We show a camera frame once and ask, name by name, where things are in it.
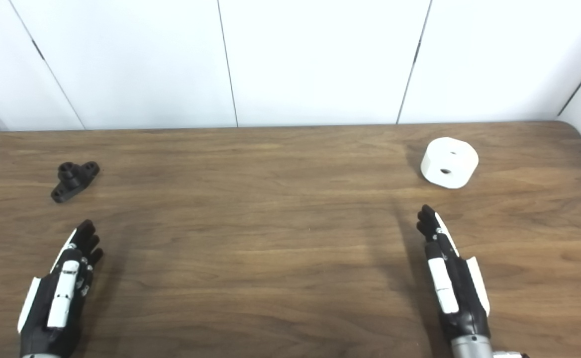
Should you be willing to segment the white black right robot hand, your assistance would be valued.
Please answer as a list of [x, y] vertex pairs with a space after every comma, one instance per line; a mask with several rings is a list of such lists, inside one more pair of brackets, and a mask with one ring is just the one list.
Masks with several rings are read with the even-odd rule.
[[445, 340], [471, 335], [491, 338], [487, 296], [477, 289], [480, 271], [471, 270], [476, 259], [460, 256], [443, 220], [431, 206], [423, 205], [417, 218]]

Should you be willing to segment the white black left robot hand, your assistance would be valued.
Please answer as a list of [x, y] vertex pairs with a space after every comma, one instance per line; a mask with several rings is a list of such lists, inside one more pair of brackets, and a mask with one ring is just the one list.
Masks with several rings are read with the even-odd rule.
[[92, 220], [70, 234], [49, 273], [34, 277], [18, 317], [21, 358], [70, 358], [82, 336], [81, 316], [103, 256]]

